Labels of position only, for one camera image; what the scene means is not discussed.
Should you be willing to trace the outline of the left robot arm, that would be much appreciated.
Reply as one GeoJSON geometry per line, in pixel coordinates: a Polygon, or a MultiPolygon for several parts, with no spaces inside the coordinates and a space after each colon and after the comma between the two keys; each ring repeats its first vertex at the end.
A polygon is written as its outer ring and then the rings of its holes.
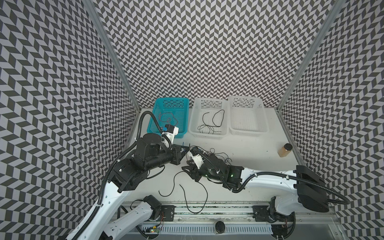
{"type": "Polygon", "coordinates": [[[126,198],[149,177],[149,171],[166,164],[179,165],[189,147],[175,145],[179,129],[159,125],[156,116],[145,111],[138,123],[136,141],[112,163],[102,180],[99,196],[91,210],[63,240],[119,240],[145,221],[162,222],[162,204],[154,196],[112,221],[126,198]]]}

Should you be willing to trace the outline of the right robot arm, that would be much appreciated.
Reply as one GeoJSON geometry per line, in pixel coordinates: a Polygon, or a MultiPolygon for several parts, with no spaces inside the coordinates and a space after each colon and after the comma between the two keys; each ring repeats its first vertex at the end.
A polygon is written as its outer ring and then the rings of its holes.
{"type": "Polygon", "coordinates": [[[254,213],[257,222],[286,222],[293,220],[294,214],[301,210],[327,213],[330,204],[350,204],[346,196],[328,188],[324,179],[302,165],[293,171],[257,171],[226,164],[214,154],[191,154],[182,170],[195,182],[201,178],[213,180],[233,194],[239,194],[247,188],[280,191],[282,195],[271,197],[268,206],[254,213]]]}

